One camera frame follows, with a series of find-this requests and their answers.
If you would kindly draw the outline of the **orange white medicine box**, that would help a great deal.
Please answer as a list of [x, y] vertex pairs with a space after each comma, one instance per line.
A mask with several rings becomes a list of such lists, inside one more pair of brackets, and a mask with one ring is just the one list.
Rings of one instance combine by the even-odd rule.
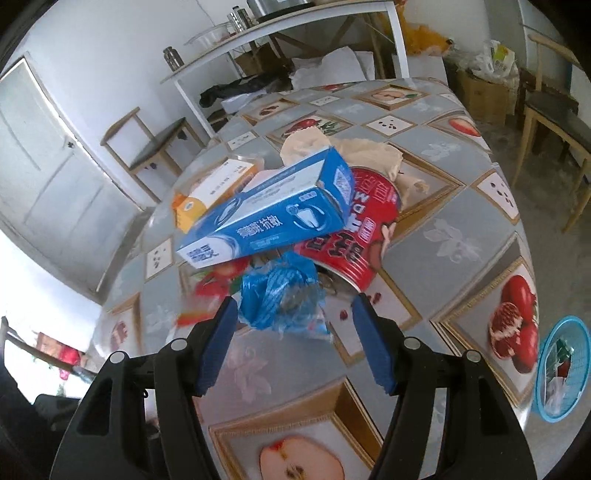
[[193, 175], [175, 191], [171, 202], [176, 227], [183, 233], [216, 205], [242, 191], [259, 173], [259, 160], [228, 158]]

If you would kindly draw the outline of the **black cloth under table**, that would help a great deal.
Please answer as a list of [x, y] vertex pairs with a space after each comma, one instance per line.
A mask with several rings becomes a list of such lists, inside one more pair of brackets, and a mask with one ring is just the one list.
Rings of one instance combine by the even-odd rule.
[[211, 107], [216, 100], [225, 100], [242, 94], [256, 93], [260, 90], [269, 92], [276, 87], [284, 87], [290, 83], [290, 69], [280, 68], [274, 71], [260, 73], [226, 84], [209, 87], [200, 94], [199, 106]]

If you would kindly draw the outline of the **fruit-pattern tablecloth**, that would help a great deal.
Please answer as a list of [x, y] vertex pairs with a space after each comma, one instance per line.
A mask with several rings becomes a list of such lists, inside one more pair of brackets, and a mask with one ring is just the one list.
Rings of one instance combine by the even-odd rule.
[[231, 156], [283, 166], [291, 134], [400, 151], [397, 215], [370, 172], [346, 232], [297, 246], [318, 266], [331, 339], [233, 336], [217, 383], [195, 400], [211, 456], [228, 479], [365, 479], [396, 401], [372, 377], [353, 324], [365, 293], [376, 312], [431, 349], [479, 351], [520, 423], [528, 419], [539, 338], [535, 275], [501, 168], [452, 90], [435, 79], [367, 81], [273, 93], [233, 117], [173, 186], [190, 191]]

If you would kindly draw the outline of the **red snack bag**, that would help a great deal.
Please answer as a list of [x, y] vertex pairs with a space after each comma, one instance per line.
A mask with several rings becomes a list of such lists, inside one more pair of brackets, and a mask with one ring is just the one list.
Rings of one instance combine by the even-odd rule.
[[193, 325], [214, 318], [226, 297], [235, 295], [242, 285], [242, 275], [249, 269], [250, 258], [243, 257], [196, 270], [188, 263], [179, 267], [183, 292], [181, 313], [176, 326]]

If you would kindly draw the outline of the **wooden chair by door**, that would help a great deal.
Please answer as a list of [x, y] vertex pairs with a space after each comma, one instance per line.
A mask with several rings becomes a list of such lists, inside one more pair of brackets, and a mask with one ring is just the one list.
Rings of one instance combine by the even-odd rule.
[[[149, 198], [156, 204], [160, 202], [160, 198], [155, 192], [150, 189], [138, 176], [139, 172], [156, 164], [159, 160], [163, 161], [165, 166], [176, 176], [182, 172], [178, 163], [167, 152], [168, 147], [174, 140], [186, 140], [190, 136], [192, 140], [201, 148], [205, 148], [204, 140], [202, 140], [197, 132], [188, 123], [185, 117], [182, 117], [159, 133], [154, 134], [148, 126], [141, 120], [139, 116], [140, 107], [137, 106], [115, 121], [104, 133], [100, 140], [100, 145], [113, 157], [116, 163], [123, 168], [123, 170], [133, 179], [137, 186], [139, 186]], [[119, 153], [110, 145], [113, 138], [121, 132], [127, 123], [133, 121], [137, 124], [143, 134], [147, 137], [147, 142], [142, 146], [140, 151], [134, 156], [133, 160], [127, 163]]]

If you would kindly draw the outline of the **crumpled beige paper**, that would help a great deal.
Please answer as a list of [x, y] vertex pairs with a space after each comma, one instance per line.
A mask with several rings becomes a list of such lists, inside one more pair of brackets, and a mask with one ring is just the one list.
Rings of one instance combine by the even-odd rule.
[[388, 144], [367, 139], [334, 139], [318, 129], [298, 130], [284, 140], [280, 158], [286, 166], [308, 158], [325, 148], [335, 148], [349, 167], [368, 167], [384, 174], [399, 189], [403, 203], [412, 193], [428, 193], [430, 186], [417, 177], [401, 173], [403, 152]]

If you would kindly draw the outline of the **wooden chair right side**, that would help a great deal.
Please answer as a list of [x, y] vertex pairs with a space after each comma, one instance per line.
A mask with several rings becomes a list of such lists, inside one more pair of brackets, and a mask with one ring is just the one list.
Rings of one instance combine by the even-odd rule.
[[582, 155], [583, 163], [571, 190], [572, 194], [576, 194], [583, 178], [590, 174], [590, 127], [567, 104], [560, 103], [552, 95], [543, 92], [541, 50], [545, 47], [572, 66], [578, 69], [582, 69], [582, 66], [575, 54], [566, 46], [538, 33], [529, 34], [528, 38], [537, 48], [535, 89], [524, 101], [525, 121], [511, 187], [514, 188], [518, 182], [523, 164], [531, 152], [537, 126], [541, 124], [555, 133], [568, 147]]

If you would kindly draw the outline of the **cardboard box on floor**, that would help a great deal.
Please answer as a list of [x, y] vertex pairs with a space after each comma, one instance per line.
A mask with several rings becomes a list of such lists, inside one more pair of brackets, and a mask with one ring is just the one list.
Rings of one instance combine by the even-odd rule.
[[457, 74], [459, 98], [475, 121], [504, 125], [515, 114], [517, 87], [511, 83], [491, 83], [468, 71]]

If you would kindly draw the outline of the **blue toothpaste box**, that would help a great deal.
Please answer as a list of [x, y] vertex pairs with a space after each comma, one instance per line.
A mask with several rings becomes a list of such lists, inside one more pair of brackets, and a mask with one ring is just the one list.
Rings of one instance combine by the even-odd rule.
[[346, 225], [354, 190], [349, 165], [325, 148], [209, 210], [176, 253], [202, 269], [334, 233]]

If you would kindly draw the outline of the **red milk drink can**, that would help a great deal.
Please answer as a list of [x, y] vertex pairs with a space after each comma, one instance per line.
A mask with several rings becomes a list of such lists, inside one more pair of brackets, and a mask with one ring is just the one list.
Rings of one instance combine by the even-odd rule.
[[353, 168], [355, 194], [342, 230], [302, 241], [294, 251], [363, 292], [382, 268], [402, 198], [394, 183], [368, 167]]

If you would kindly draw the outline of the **white door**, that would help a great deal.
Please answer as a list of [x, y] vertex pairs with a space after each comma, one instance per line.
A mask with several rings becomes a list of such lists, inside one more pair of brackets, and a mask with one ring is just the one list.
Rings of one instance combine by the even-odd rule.
[[58, 280], [101, 303], [139, 214], [18, 59], [1, 76], [2, 231]]

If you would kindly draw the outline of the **blue plastic trash basket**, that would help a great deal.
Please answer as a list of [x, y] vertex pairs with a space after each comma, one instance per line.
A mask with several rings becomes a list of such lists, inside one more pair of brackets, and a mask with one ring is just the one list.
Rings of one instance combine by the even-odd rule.
[[542, 343], [532, 409], [544, 421], [565, 419], [590, 378], [590, 331], [578, 317], [562, 318]]

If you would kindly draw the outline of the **dark glass jar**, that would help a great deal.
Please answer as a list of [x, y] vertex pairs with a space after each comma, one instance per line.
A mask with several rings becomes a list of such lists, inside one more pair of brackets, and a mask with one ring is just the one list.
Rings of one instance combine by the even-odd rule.
[[172, 72], [179, 70], [184, 65], [183, 59], [172, 46], [168, 46], [163, 50], [163, 57]]

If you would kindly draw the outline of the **silver rice cooker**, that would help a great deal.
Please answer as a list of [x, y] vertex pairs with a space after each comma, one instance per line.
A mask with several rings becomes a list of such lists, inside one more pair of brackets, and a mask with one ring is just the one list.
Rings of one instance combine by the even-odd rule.
[[247, 0], [246, 4], [259, 22], [315, 6], [312, 0]]

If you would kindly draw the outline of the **white side table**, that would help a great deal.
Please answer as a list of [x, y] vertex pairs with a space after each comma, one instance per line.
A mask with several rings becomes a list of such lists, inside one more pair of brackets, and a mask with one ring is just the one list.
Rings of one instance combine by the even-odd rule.
[[274, 49], [280, 55], [283, 54], [283, 50], [280, 49], [280, 44], [277, 41], [290, 43], [300, 49], [302, 53], [307, 53], [311, 56], [320, 56], [314, 47], [307, 43], [297, 41], [284, 34], [284, 32], [329, 19], [345, 18], [346, 22], [342, 23], [339, 35], [334, 38], [334, 41], [332, 41], [332, 44], [329, 47], [329, 49], [335, 49], [339, 46], [339, 41], [341, 41], [342, 36], [346, 33], [345, 25], [349, 25], [351, 20], [355, 21], [356, 18], [362, 15], [374, 13], [385, 13], [387, 15], [392, 35], [387, 36], [386, 39], [391, 41], [394, 44], [394, 49], [396, 49], [400, 77], [405, 79], [410, 78], [411, 73], [408, 55], [403, 29], [397, 10], [397, 3], [395, 1], [335, 1], [320, 6], [297, 10], [293, 13], [288, 13], [276, 17], [273, 20], [263, 22], [262, 24], [243, 31], [242, 33], [230, 36], [228, 39], [223, 40], [204, 51], [204, 53], [199, 54], [175, 72], [170, 73], [160, 82], [160, 84], [163, 85], [169, 82], [173, 84], [202, 129], [204, 129], [207, 137], [211, 138], [215, 135], [211, 123], [208, 122], [206, 115], [202, 112], [194, 96], [187, 91], [183, 84], [183, 81], [189, 74], [194, 73], [201, 67], [206, 66], [209, 62], [229, 54], [231, 51], [236, 50], [239, 47], [266, 37], [270, 39], [274, 45]]

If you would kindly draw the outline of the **blue plastic wrapper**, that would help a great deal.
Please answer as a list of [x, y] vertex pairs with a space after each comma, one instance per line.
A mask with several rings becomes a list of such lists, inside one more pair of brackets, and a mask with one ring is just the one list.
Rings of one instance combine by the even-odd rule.
[[242, 276], [238, 319], [254, 330], [332, 341], [315, 263], [294, 251]]

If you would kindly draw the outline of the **grey refrigerator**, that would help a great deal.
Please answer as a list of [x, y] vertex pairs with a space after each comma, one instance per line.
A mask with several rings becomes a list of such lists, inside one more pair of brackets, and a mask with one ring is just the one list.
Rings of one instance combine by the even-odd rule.
[[537, 47], [531, 35], [541, 35], [566, 45], [552, 22], [538, 8], [526, 0], [485, 0], [490, 36], [516, 54], [520, 68], [535, 74], [538, 52], [541, 52], [543, 79], [558, 88], [570, 88], [572, 67], [561, 55], [547, 47]]

